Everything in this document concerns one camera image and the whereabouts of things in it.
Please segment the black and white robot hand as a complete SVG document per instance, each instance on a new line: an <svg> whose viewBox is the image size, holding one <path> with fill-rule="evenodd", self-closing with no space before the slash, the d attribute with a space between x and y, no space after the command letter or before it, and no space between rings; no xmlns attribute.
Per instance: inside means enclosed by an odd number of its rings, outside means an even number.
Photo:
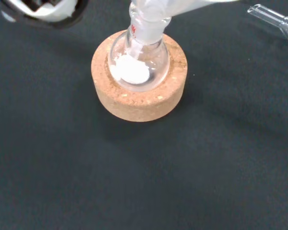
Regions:
<svg viewBox="0 0 288 230"><path fill-rule="evenodd" d="M82 19L88 4L88 0L0 0L0 12L12 23L65 29Z"/></svg>

